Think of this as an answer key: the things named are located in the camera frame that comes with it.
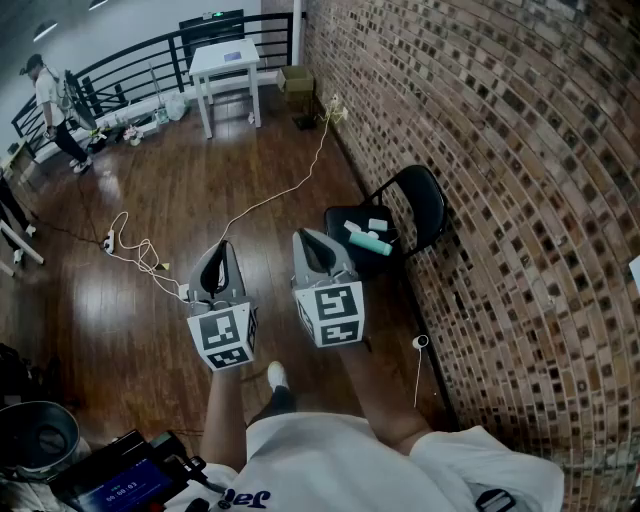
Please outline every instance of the extension cord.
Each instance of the extension cord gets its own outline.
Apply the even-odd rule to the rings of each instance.
[[[103,244],[104,250],[106,251],[107,254],[113,254],[114,242],[115,242],[115,233],[113,229],[110,229],[109,233],[107,234],[107,238],[105,238],[104,244]]]

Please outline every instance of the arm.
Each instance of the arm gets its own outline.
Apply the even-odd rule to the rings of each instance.
[[[240,370],[213,373],[200,457],[238,473],[247,463],[247,435],[242,408]]]
[[[339,351],[374,434],[382,443],[408,455],[415,442],[433,430],[376,365],[363,343],[352,343]]]

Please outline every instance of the teal object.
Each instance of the teal object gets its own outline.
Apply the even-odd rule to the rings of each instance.
[[[381,242],[380,240],[376,240],[375,238],[371,238],[369,235],[359,231],[351,233],[351,236],[349,236],[349,243],[369,251],[377,252],[383,256],[389,256],[393,250],[391,245]]]

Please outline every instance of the person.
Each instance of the person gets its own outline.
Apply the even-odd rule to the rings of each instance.
[[[64,82],[55,69],[44,65],[42,56],[29,57],[23,72],[28,74],[36,88],[36,103],[42,105],[42,113],[49,139],[62,151],[73,157],[71,167],[75,174],[86,171],[92,164],[91,157],[80,147],[69,133],[63,112]]]
[[[9,184],[4,177],[0,178],[0,203],[9,208],[9,211],[13,215],[13,217],[18,221],[20,227],[29,235],[33,237],[33,234],[36,232],[35,226],[32,226],[31,223],[27,220],[22,208],[17,203],[16,198],[13,197],[11,193],[11,189],[9,188]],[[4,208],[0,206],[0,219],[5,221],[7,225],[13,229],[11,226],[11,222],[9,222],[9,217],[7,213],[4,211]],[[2,235],[5,240],[9,244],[9,247],[13,250],[13,262],[17,265],[22,261],[22,257],[24,256],[24,249],[20,248],[17,243],[15,243],[9,235],[7,235],[4,231],[2,231]]]
[[[335,350],[366,419],[296,412],[284,368],[273,362],[267,371],[271,401],[245,429],[240,370],[217,371],[200,456],[208,463],[209,481],[226,490],[218,494],[192,483],[166,509],[185,510],[197,498],[209,510],[562,508],[564,475],[558,466],[512,452],[481,426],[434,432],[365,344]]]

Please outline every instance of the chair seat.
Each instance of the chair seat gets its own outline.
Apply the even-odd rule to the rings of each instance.
[[[351,232],[344,227],[345,221],[349,220],[360,226],[362,231],[367,232],[369,231],[369,219],[387,221],[387,231],[378,231],[377,233],[383,242],[391,243],[395,240],[391,244],[393,250],[389,256],[383,256],[349,243]],[[391,211],[386,206],[334,206],[324,212],[324,225],[327,235],[347,249],[356,271],[362,278],[373,277],[401,262],[402,248],[398,239],[399,233],[393,224]]]

